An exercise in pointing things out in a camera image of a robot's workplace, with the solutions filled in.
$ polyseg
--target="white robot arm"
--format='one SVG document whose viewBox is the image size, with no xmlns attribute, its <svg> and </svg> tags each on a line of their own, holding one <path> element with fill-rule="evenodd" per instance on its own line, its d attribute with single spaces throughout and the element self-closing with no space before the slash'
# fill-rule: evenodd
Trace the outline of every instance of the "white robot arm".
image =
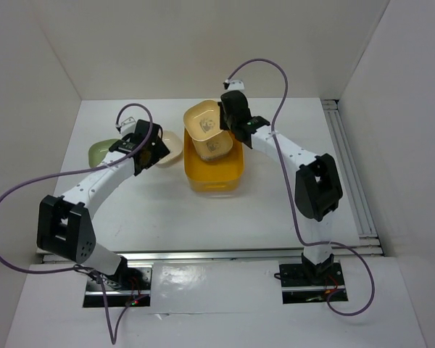
<svg viewBox="0 0 435 348">
<path fill-rule="evenodd" d="M 162 142 L 161 127 L 153 124 L 144 147 L 131 158 L 112 165 L 145 140 L 149 126 L 143 120 L 130 122 L 121 132 L 123 139 L 111 146 L 100 164 L 99 167 L 106 169 L 89 174 L 59 197 L 45 197 L 39 208 L 38 247 L 97 270 L 114 289 L 129 289 L 129 280 L 134 278 L 142 283 L 143 277 L 137 269 L 128 267 L 124 257 L 96 242 L 91 221 L 102 203 L 124 180 L 150 168 L 170 153 Z"/>
<path fill-rule="evenodd" d="M 274 135 L 282 151 L 283 161 L 295 188 L 294 201 L 310 230 L 311 242 L 330 241 L 332 219 L 343 196 L 334 158 L 329 154 L 318 156 L 296 145 L 277 131 L 272 132 L 263 117 L 253 117 L 245 95 L 238 90 L 221 96 L 220 127 L 230 131 L 249 148 L 279 161 Z M 309 278 L 319 278 L 334 261 L 330 244 L 305 246 L 302 263 Z"/>
</svg>

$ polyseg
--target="yellow container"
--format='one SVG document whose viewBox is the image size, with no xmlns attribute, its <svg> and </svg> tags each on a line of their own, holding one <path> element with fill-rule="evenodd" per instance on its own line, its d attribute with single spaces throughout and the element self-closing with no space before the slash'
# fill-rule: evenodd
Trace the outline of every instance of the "yellow container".
<svg viewBox="0 0 435 348">
<path fill-rule="evenodd" d="M 219 105 L 213 100 L 202 101 L 188 109 L 183 116 L 183 124 L 195 150 L 204 161 L 221 158 L 232 149 L 232 138 L 228 132 L 220 129 L 219 117 Z"/>
<path fill-rule="evenodd" d="M 233 142 L 228 155 L 212 162 L 204 162 L 196 153 L 193 140 L 185 129 L 183 135 L 183 162 L 192 190 L 219 192 L 235 190 L 244 172 L 244 151 L 241 143 L 229 135 Z"/>
</svg>

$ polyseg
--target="white backdrop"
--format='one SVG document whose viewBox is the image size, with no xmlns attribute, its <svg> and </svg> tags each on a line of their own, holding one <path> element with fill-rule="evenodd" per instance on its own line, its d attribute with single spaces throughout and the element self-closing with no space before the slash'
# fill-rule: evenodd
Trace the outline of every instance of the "white backdrop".
<svg viewBox="0 0 435 348">
<path fill-rule="evenodd" d="M 291 97 L 338 99 L 388 0 L 31 0 L 82 99 L 210 98 L 244 60 Z M 241 76 L 280 96 L 270 67 Z"/>
<path fill-rule="evenodd" d="M 0 0 L 0 194 L 59 171 L 79 105 L 27 2 Z M 55 183 L 18 191 L 0 207 L 0 252 L 9 261 L 26 268 L 33 260 L 38 204 Z M 24 280 L 0 265 L 0 347 Z"/>
<path fill-rule="evenodd" d="M 435 0 L 392 0 L 341 98 L 377 231 L 435 347 Z"/>
</svg>

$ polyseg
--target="light green bowl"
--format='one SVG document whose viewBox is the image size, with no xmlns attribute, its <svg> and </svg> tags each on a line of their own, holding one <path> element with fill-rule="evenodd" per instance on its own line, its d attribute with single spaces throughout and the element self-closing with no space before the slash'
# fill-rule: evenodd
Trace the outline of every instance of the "light green bowl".
<svg viewBox="0 0 435 348">
<path fill-rule="evenodd" d="M 103 140 L 90 146 L 90 149 L 88 150 L 88 165 L 90 168 L 94 168 L 102 163 L 111 145 L 118 140 L 119 139 Z"/>
</svg>

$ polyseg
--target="beige bowl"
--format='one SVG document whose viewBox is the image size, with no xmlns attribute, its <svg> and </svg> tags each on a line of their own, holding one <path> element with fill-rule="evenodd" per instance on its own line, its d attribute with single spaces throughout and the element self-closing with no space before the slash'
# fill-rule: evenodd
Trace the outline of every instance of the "beige bowl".
<svg viewBox="0 0 435 348">
<path fill-rule="evenodd" d="M 219 128 L 219 116 L 219 105 L 213 100 L 202 101 L 188 109 L 183 116 L 183 124 L 202 160 L 216 160 L 232 149 L 231 136 Z"/>
</svg>

